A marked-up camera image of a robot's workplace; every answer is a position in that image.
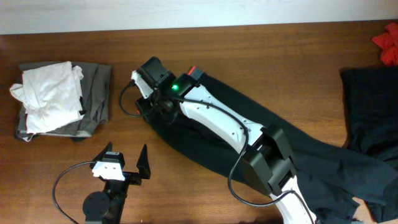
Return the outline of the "black leggings with pink waistband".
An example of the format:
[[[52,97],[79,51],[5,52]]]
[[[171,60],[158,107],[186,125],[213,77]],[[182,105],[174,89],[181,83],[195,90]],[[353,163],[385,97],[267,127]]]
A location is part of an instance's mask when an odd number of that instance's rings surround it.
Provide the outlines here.
[[[271,198],[286,223],[350,223],[363,199],[397,218],[397,167],[316,140],[197,68],[175,77],[141,67],[131,80],[154,131],[201,166]]]

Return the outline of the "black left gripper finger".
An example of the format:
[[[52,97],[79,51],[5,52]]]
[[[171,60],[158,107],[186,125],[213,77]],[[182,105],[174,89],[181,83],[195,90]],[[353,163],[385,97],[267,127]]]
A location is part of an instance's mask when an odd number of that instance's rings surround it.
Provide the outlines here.
[[[113,151],[113,144],[112,142],[109,142],[105,148],[92,160],[92,162],[98,162],[102,161],[103,157],[107,152],[112,152]]]
[[[139,175],[141,179],[150,179],[151,171],[148,160],[147,145],[145,144],[141,150],[140,156],[137,160],[136,167],[139,170]]]

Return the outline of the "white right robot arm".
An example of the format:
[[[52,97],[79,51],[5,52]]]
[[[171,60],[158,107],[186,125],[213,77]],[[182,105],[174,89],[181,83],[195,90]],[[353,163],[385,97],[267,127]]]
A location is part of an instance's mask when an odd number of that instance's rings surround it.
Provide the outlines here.
[[[131,74],[142,94],[142,111],[158,106],[164,113],[180,113],[215,133],[238,155],[228,174],[228,188],[233,188],[233,174],[241,164],[248,186],[271,202],[249,202],[231,191],[233,197],[252,207],[276,205],[284,223],[315,223],[317,217],[299,189],[295,157],[284,131],[251,121],[225,105],[209,91],[205,77],[197,67],[176,77],[157,57]]]

